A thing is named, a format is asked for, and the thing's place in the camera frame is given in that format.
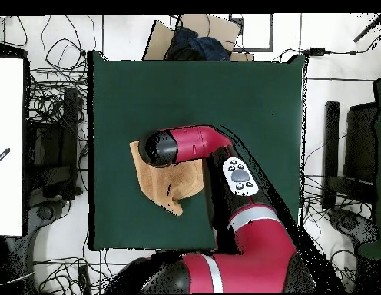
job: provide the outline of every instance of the blue cloth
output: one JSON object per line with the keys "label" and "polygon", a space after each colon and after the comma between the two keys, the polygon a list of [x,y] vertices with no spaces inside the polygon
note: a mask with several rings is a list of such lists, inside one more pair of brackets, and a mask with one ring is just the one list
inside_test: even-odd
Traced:
{"label": "blue cloth", "polygon": [[167,56],[169,61],[229,61],[230,57],[215,38],[198,38],[198,33],[179,28]]}

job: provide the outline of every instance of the button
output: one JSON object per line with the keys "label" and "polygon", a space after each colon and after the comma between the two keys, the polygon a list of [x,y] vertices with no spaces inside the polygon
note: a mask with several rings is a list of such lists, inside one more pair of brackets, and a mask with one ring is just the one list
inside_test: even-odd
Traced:
{"label": "button", "polygon": [[250,179],[250,177],[249,177],[248,172],[246,172],[244,170],[235,170],[231,174],[231,180],[233,182],[245,182],[245,181],[248,181],[249,179]]}

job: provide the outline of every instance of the white floor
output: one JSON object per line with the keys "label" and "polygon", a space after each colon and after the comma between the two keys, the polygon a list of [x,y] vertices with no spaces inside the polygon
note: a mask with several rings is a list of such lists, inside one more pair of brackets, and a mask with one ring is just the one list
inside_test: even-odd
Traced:
{"label": "white floor", "polygon": [[[91,16],[94,24],[88,16],[69,16],[69,18],[77,30],[82,48],[103,50],[109,60],[141,60],[154,20],[159,19],[166,25],[170,24],[170,19],[166,15],[110,15],[104,16],[103,25],[102,16]],[[381,26],[356,44],[353,43],[353,39],[373,18],[375,15],[371,14],[274,14],[273,52],[255,53],[255,60],[273,60],[287,48],[306,49],[312,46],[324,47],[331,51],[363,51],[381,32]],[[75,31],[65,16],[53,16],[45,28],[48,19],[48,16],[21,17],[28,35],[27,45],[23,48],[28,51],[31,68],[49,68],[44,60],[42,38],[46,51],[61,38],[77,41]],[[244,19],[244,39],[239,37],[238,43],[244,44],[245,48],[267,47],[269,28],[265,23],[267,21],[265,15],[244,15]],[[0,19],[0,40],[3,38],[3,23]],[[19,45],[25,42],[24,33],[16,17],[6,19],[6,41]],[[58,61],[66,44],[64,42],[62,46],[58,46],[60,51],[53,51],[50,54],[53,61]],[[68,48],[65,53],[61,62],[63,65],[71,65],[72,60],[77,60],[78,53],[74,49]],[[292,54],[294,54],[293,51],[287,52],[282,61],[287,61]],[[340,135],[346,133],[346,114],[350,106],[374,101],[372,81],[381,77],[381,41],[376,48],[365,54],[327,55],[321,58],[311,58],[308,77],[306,156],[323,144],[324,105],[327,101],[340,103]],[[84,124],[82,127],[87,133],[86,125]],[[340,173],[342,173],[343,166],[343,149],[344,139],[340,142]],[[305,167],[305,174],[320,175],[322,173],[322,153],[322,151],[317,151],[310,157]],[[84,159],[81,168],[86,167],[88,167],[87,160]],[[78,183],[83,188],[81,180],[78,180]],[[87,227],[88,199],[85,191],[72,203],[66,218],[41,230],[35,245],[34,260],[82,257]],[[323,247],[327,258],[341,248],[353,249],[348,238],[333,230],[329,222],[323,218],[317,223],[309,222],[307,229]],[[109,266],[111,272],[116,273],[124,264],[136,257],[150,254],[151,252],[146,250],[109,250],[107,253],[108,265],[104,263],[104,253],[102,253],[101,269],[109,275]],[[97,269],[100,268],[99,252],[85,249],[85,257],[91,264],[97,264]],[[339,268],[353,268],[355,264],[353,257],[345,253],[338,254],[334,258],[334,262]],[[52,261],[49,264],[39,264],[35,269],[36,281],[41,283],[58,267],[58,264],[53,264]],[[77,279],[77,270],[73,270],[71,273],[74,273],[72,276]],[[99,279],[99,274],[92,270],[90,270],[90,276],[92,283]],[[50,282],[46,287],[47,290],[57,290],[58,288],[56,282]]]}

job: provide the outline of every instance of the silver stripe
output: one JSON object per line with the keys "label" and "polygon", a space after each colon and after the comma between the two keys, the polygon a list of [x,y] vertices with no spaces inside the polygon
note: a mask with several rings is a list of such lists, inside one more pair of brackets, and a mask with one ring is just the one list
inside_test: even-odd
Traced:
{"label": "silver stripe", "polygon": [[214,294],[222,294],[224,292],[224,285],[222,284],[222,277],[220,276],[217,262],[213,258],[204,254],[201,254],[201,256],[207,261],[208,267],[210,268]]}
{"label": "silver stripe", "polygon": [[233,228],[233,231],[239,230],[242,226],[247,225],[248,223],[254,220],[276,220],[280,222],[276,214],[266,207],[252,207],[241,211],[236,215],[227,226],[227,229],[230,227]]}

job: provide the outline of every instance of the tangled wires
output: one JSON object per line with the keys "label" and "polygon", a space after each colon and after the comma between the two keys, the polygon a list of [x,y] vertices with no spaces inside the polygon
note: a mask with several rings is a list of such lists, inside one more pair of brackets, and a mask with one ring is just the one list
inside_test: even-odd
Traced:
{"label": "tangled wires", "polygon": [[[99,295],[101,294],[102,285],[104,285],[113,277],[113,275],[106,275],[106,273],[97,269],[95,266],[87,262],[84,258],[69,257],[65,259],[52,259],[34,262],[35,266],[39,264],[59,264],[59,267],[57,267],[52,273],[48,275],[48,277],[45,280],[43,280],[39,284],[39,293],[81,295],[85,292],[85,290],[91,292],[92,290],[94,290],[94,293],[92,295]],[[80,270],[81,265],[87,265],[88,268],[93,270],[95,273],[98,273],[100,280],[89,284],[89,280],[86,280],[83,274],[79,274],[78,276],[76,276],[77,273],[75,273],[74,271],[77,272],[78,270]],[[59,289],[49,290],[48,284],[50,282],[55,282]]]}
{"label": "tangled wires", "polygon": [[[86,51],[81,46],[77,30],[71,19],[68,16],[65,17],[71,24],[78,42],[76,44],[68,38],[61,38],[56,41],[48,51],[46,51],[44,33],[51,21],[51,16],[49,17],[41,32],[41,43],[45,53],[45,61],[51,68],[31,70],[30,107],[28,116],[29,121],[32,123],[41,122],[60,124],[63,128],[67,128],[74,134],[75,132],[71,129],[71,124],[64,118],[64,93],[65,89],[69,88],[77,90],[78,97],[80,98],[76,103],[78,111],[77,123],[85,123],[86,109],[84,109],[84,104],[87,100],[87,61]],[[95,50],[96,38],[94,33],[94,22],[90,16],[88,16],[88,18],[91,20],[94,34],[94,48],[92,50]],[[55,64],[51,61],[50,54],[55,48],[65,42],[67,44],[61,53],[58,63]],[[61,61],[69,47],[75,48],[78,51],[78,59],[71,67],[62,67]],[[79,141],[86,141],[86,138],[80,138],[78,134],[75,134],[75,137]]]}
{"label": "tangled wires", "polygon": [[[339,139],[344,138],[346,135],[343,135],[339,137]],[[307,163],[310,156],[315,153],[316,151],[323,148],[323,146],[320,146],[316,150],[312,151],[305,160],[305,164]],[[360,201],[355,201],[354,199],[351,199],[343,194],[335,194],[329,189],[326,189],[321,183],[320,179],[323,177],[323,175],[304,175],[304,210],[303,215],[300,216],[300,223],[307,229],[307,226],[310,224],[313,224],[317,227],[319,231],[319,235],[317,237],[313,237],[311,234],[311,238],[313,239],[313,242],[315,245],[319,248],[320,252],[326,256],[324,249],[322,246],[317,242],[319,238],[322,235],[322,230],[320,226],[318,225],[318,222],[320,220],[326,220],[330,224],[330,219],[327,215],[328,209],[322,209],[322,195],[321,191],[324,191],[324,197],[329,197],[329,193],[331,192],[331,196],[335,197],[337,199],[337,204],[335,207],[338,207],[339,209],[344,209],[350,207],[351,210],[355,208],[359,208],[359,211],[357,212],[358,215],[361,215],[363,212],[363,207],[368,208],[369,212],[371,212],[372,208],[367,204]],[[339,253],[347,253],[354,257],[356,255],[354,252],[346,249],[340,249],[337,250],[330,255],[330,263],[333,265],[334,270],[336,271],[337,276],[344,282],[347,283],[346,280],[349,281],[348,285],[352,286],[354,285],[356,281],[356,270],[350,269],[348,267],[344,267],[343,269],[339,268],[336,263],[333,261],[333,258],[339,254]]]}

